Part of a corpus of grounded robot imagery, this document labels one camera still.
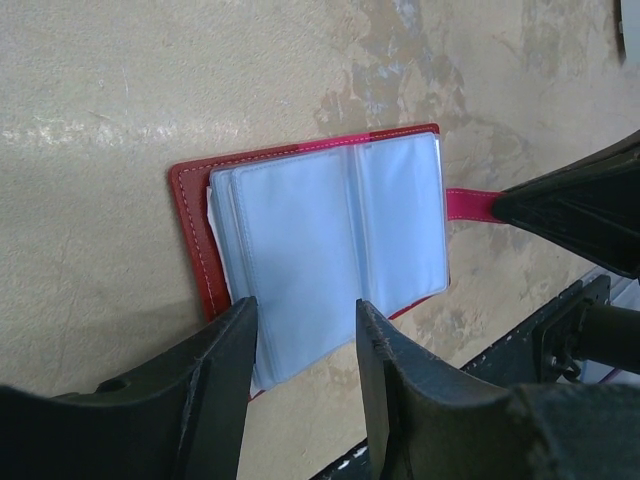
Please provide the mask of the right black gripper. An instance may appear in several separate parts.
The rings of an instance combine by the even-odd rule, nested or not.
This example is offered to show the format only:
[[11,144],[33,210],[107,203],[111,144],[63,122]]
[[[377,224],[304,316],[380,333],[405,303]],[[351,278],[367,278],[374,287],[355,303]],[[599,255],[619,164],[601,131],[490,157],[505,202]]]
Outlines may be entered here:
[[556,298],[533,329],[540,383],[580,383],[600,364],[612,380],[639,373],[639,133],[502,192],[492,215],[614,274]]

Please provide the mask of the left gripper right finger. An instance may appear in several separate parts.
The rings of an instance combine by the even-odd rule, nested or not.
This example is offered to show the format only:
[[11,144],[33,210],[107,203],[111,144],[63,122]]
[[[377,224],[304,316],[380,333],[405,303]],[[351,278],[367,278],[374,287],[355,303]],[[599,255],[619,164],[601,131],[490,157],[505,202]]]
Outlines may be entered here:
[[356,347],[376,479],[639,475],[635,386],[502,388],[452,367],[362,300]]

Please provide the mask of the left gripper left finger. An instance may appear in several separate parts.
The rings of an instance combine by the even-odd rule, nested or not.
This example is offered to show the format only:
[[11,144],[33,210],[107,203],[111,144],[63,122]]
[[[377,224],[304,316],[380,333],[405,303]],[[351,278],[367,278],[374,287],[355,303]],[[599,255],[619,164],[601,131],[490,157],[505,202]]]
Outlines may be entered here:
[[243,298],[93,393],[2,386],[2,478],[235,478],[257,324],[256,300]]

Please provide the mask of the red leather card holder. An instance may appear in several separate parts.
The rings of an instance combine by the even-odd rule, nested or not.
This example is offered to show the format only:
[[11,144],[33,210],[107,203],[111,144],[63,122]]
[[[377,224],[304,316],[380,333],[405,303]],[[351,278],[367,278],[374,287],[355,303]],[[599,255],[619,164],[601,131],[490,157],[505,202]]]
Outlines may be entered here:
[[447,224],[497,194],[449,188],[435,124],[181,162],[168,172],[204,312],[258,303],[250,392],[353,340],[364,299],[397,317],[450,282]]

